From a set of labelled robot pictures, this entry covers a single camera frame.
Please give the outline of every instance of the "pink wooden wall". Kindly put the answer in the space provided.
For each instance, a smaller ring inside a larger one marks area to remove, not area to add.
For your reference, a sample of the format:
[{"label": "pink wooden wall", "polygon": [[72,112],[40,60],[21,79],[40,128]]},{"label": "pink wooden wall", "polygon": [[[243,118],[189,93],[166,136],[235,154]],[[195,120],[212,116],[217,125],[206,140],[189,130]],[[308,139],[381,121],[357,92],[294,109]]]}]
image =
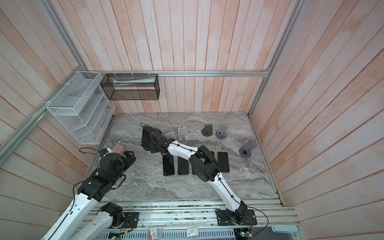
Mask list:
[{"label": "pink wooden wall", "polygon": [[[77,63],[36,0],[0,1],[0,144]],[[92,155],[48,115],[0,169],[1,239],[40,239],[72,201]]]},{"label": "pink wooden wall", "polygon": [[[52,0],[87,67],[263,70],[296,0]],[[258,77],[160,78],[158,101],[118,113],[248,111]]]},{"label": "pink wooden wall", "polygon": [[384,1],[308,1],[252,120],[308,239],[384,239]]}]

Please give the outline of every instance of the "aluminum frame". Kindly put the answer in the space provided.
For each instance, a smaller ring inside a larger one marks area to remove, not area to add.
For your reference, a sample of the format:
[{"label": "aluminum frame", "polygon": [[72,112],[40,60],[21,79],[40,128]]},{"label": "aluminum frame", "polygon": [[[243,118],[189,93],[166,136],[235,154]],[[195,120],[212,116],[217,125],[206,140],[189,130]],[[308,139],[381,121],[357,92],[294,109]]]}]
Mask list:
[{"label": "aluminum frame", "polygon": [[255,125],[253,124],[252,120],[250,117],[248,117],[248,121],[249,121],[249,124],[251,126],[251,129],[252,129],[252,133],[253,133],[253,136],[255,137],[256,139],[256,142],[257,142],[257,146],[260,148],[260,153],[261,153],[261,156],[262,156],[262,159],[264,161],[264,165],[265,165],[265,168],[266,168],[266,171],[268,173],[268,176],[269,176],[269,179],[271,180],[272,182],[272,186],[273,186],[273,189],[276,191],[277,195],[279,196],[279,199],[282,203],[283,206],[285,206],[285,200],[283,198],[283,194],[279,188],[279,185],[277,184],[277,181],[276,181],[276,178],[275,178],[275,175],[273,174],[273,171],[272,171],[272,168],[271,168],[271,164],[269,163],[269,160],[268,160],[268,156],[265,152],[265,149],[264,149],[264,146],[262,144],[262,141],[260,139],[260,136],[259,134],[257,133],[256,131],[256,127]]},{"label": "aluminum frame", "polygon": [[[289,224],[300,226],[293,207],[282,206],[279,199],[244,200],[245,204],[263,211],[272,224]],[[100,202],[83,219],[76,231],[80,231],[96,215],[106,202]],[[225,209],[222,200],[179,200],[149,202],[114,202],[123,208],[123,212],[139,212],[137,230],[147,230],[151,226],[162,226],[162,229],[185,229],[191,226],[198,228],[223,228],[217,225],[215,209]],[[267,223],[265,216],[255,210],[258,226]]]},{"label": "aluminum frame", "polygon": [[266,77],[268,70],[243,71],[100,71],[101,75],[107,73],[140,73],[157,74],[158,77]]},{"label": "aluminum frame", "polygon": [[51,20],[51,23],[56,28],[59,35],[62,37],[64,44],[67,46],[67,48],[72,53],[72,57],[74,58],[76,63],[79,66],[83,66],[84,69],[88,71],[88,69],[87,69],[81,55],[77,51],[77,48],[75,47],[70,35],[68,34],[68,32],[65,30],[65,27],[61,23],[59,14],[57,13],[55,7],[51,3],[51,0],[39,0],[39,2],[40,2],[40,5],[45,10],[45,12],[47,13],[49,19]]},{"label": "aluminum frame", "polygon": [[281,38],[281,41],[279,42],[277,50],[276,50],[276,52],[272,58],[272,62],[267,69],[268,74],[263,78],[261,85],[259,87],[259,90],[257,91],[255,98],[253,99],[251,108],[248,112],[249,116],[252,116],[252,114],[254,113],[255,108],[256,108],[256,106],[257,106],[257,104],[258,104],[258,102],[259,102],[259,100],[263,94],[263,91],[264,91],[272,73],[274,72],[278,61],[280,60],[280,56],[283,53],[283,51],[284,51],[292,33],[293,33],[293,30],[295,29],[295,27],[297,25],[298,19],[300,18],[300,15],[301,15],[302,10],[303,10],[304,6],[306,5],[306,3],[307,3],[307,0],[298,0],[297,1],[295,8],[293,10],[293,13],[292,13],[292,15],[288,21],[288,25],[285,28],[283,37]]},{"label": "aluminum frame", "polygon": [[[75,71],[81,70],[82,68],[82,66],[79,66],[75,69]],[[69,82],[75,74],[76,72],[72,72],[72,74],[67,77],[65,83]],[[35,127],[45,118],[45,116],[49,113],[47,106],[64,87],[65,84],[60,84],[55,92],[51,93],[45,102],[43,102],[19,128],[4,141],[4,144],[0,147],[0,167],[23,143]]]}]

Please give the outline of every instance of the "black cable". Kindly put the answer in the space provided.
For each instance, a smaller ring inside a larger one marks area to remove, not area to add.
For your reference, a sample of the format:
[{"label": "black cable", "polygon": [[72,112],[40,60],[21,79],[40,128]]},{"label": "black cable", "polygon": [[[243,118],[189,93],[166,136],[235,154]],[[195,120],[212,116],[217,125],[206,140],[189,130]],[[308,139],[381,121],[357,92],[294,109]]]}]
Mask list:
[{"label": "black cable", "polygon": [[118,185],[118,187],[116,187],[116,188],[112,188],[112,190],[118,189],[118,188],[121,186],[121,184],[125,181],[125,179],[127,178],[127,176],[126,176],[125,174],[122,174],[122,175],[124,176],[123,180],[121,180],[121,182],[120,182],[120,184]]},{"label": "black cable", "polygon": [[170,144],[175,144],[177,147],[182,147],[182,148],[184,148],[184,149],[186,149],[186,150],[189,150],[190,152],[197,152],[197,151],[195,151],[195,150],[188,149],[188,148],[186,148],[186,147],[180,146],[180,144],[176,144],[176,143],[173,143],[173,142],[171,142]]},{"label": "black cable", "polygon": [[260,210],[258,210],[258,211],[261,212],[262,214],[264,214],[264,216],[266,217],[267,223],[266,223],[265,227],[263,227],[263,229],[261,229],[260,231],[258,231],[255,235],[253,235],[253,237],[256,236],[257,234],[259,234],[261,231],[263,231],[263,230],[268,226],[268,224],[269,224],[269,219],[268,219],[268,217],[265,215],[265,213],[263,213],[263,212],[260,211]]},{"label": "black cable", "polygon": [[[235,202],[237,202],[238,204],[241,204],[241,203],[239,203],[238,201],[236,201],[236,199],[233,197],[233,195],[231,194],[231,192],[227,189],[227,187],[225,186],[225,184],[223,184],[223,182],[221,181],[221,178],[219,177],[218,178],[218,180],[221,182],[221,184],[225,187],[225,189],[227,190],[227,192],[231,195],[231,198],[233,198],[233,200],[235,201]],[[258,231],[255,235],[253,235],[253,237],[254,236],[256,236],[257,234],[259,234],[261,231],[263,231],[267,226],[268,226],[268,224],[269,224],[269,219],[268,219],[268,217],[265,215],[265,213],[263,213],[262,211],[260,211],[259,209],[257,209],[257,208],[255,208],[255,207],[251,207],[251,206],[247,206],[247,208],[248,207],[250,207],[250,208],[252,208],[252,209],[256,209],[256,210],[258,210],[259,212],[261,212],[262,214],[264,214],[264,216],[266,217],[266,220],[267,220],[267,224],[265,225],[265,227],[263,227],[263,229],[261,229],[260,231]]]},{"label": "black cable", "polygon": [[74,206],[74,187],[75,187],[76,185],[78,185],[79,183],[82,183],[82,182],[83,182],[83,181],[78,182],[78,183],[76,183],[75,185],[73,185],[73,188],[72,188],[72,192],[73,192],[73,204],[72,204],[72,206],[71,206],[70,211],[72,211],[72,208],[73,208],[73,206]]},{"label": "black cable", "polygon": [[142,126],[142,127],[143,127],[142,124],[145,124],[145,125],[147,125],[148,127],[151,127],[151,126],[149,126],[148,124],[141,122],[141,123],[140,123],[140,126]]},{"label": "black cable", "polygon": [[122,225],[121,225],[121,228],[120,228],[119,237],[120,237],[120,234],[121,234],[122,227],[124,226],[124,219],[125,218],[122,219]]},{"label": "black cable", "polygon": [[[74,197],[75,197],[75,195],[74,195],[74,187],[75,187],[76,185],[78,185],[79,183],[82,183],[82,182],[83,182],[83,181],[78,182],[78,183],[76,183],[75,185],[73,185],[73,188],[72,188],[72,193],[73,193],[73,203],[72,203],[72,206],[71,206],[70,211],[72,211],[72,208],[73,208],[73,206],[74,206]],[[63,218],[63,220],[60,222],[60,224],[57,226],[57,228],[55,229],[55,231],[53,232],[53,234],[48,238],[48,240],[50,240],[51,237],[55,234],[55,232],[59,229],[59,227],[60,227],[61,224],[64,222],[64,220],[65,220],[65,218],[66,218],[67,216],[68,216],[68,214],[65,215],[65,217]]]},{"label": "black cable", "polygon": [[99,211],[101,210],[101,208],[99,208],[99,210],[97,210],[97,212],[96,212],[96,216],[99,214]]},{"label": "black cable", "polygon": [[65,215],[65,217],[63,218],[63,220],[61,221],[61,223],[57,226],[57,228],[55,229],[55,231],[53,232],[53,234],[48,238],[48,240],[49,239],[51,239],[51,237],[55,234],[55,232],[59,229],[59,227],[60,227],[60,225],[63,223],[63,221],[65,220],[65,218],[68,216],[68,214],[67,215]]},{"label": "black cable", "polygon": [[[99,152],[99,150],[94,149],[94,148],[92,148],[92,147],[82,147],[82,148],[79,149],[79,152],[82,152],[82,151],[80,151],[81,149],[93,149],[93,150]],[[98,154],[96,154],[96,153],[91,153],[91,152],[82,152],[82,153],[88,153],[88,154],[98,155]]]},{"label": "black cable", "polygon": [[215,209],[215,213],[216,213],[216,215],[218,216],[218,217],[220,217],[218,214],[217,214],[217,210],[220,210],[221,211],[221,213],[223,214],[223,216],[224,216],[224,211],[223,210],[221,210],[221,209]]}]

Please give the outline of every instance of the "sticker label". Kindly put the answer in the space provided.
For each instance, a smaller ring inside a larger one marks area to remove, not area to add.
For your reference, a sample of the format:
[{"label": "sticker label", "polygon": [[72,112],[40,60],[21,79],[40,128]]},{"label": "sticker label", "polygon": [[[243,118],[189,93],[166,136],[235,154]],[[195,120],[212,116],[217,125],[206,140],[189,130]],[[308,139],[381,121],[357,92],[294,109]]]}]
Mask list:
[{"label": "sticker label", "polygon": [[157,227],[152,227],[149,229],[149,239],[150,240],[153,240],[153,239],[157,239]]},{"label": "sticker label", "polygon": [[199,229],[197,227],[187,228],[187,236],[192,237],[199,235]]}]

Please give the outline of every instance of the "black wire mesh basket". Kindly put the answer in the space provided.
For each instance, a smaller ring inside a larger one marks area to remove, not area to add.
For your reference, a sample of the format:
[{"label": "black wire mesh basket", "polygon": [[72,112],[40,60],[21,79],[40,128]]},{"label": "black wire mesh basket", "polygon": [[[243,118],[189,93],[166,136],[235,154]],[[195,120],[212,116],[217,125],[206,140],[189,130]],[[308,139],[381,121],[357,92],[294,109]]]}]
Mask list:
[{"label": "black wire mesh basket", "polygon": [[158,100],[157,74],[108,73],[101,87],[109,100]]}]

